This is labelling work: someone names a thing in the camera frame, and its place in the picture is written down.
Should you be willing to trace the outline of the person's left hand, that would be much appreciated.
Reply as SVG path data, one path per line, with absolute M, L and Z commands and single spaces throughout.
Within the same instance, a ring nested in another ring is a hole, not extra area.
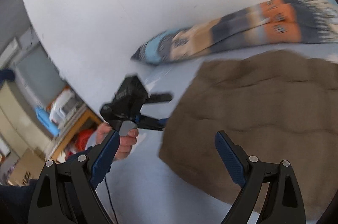
M 108 133 L 112 130 L 112 127 L 108 123 L 100 124 L 96 129 L 96 144 L 99 145 Z M 120 146 L 115 154 L 114 160 L 123 160 L 130 155 L 132 148 L 137 143 L 137 137 L 139 131 L 137 128 L 130 129 L 126 136 L 120 137 Z

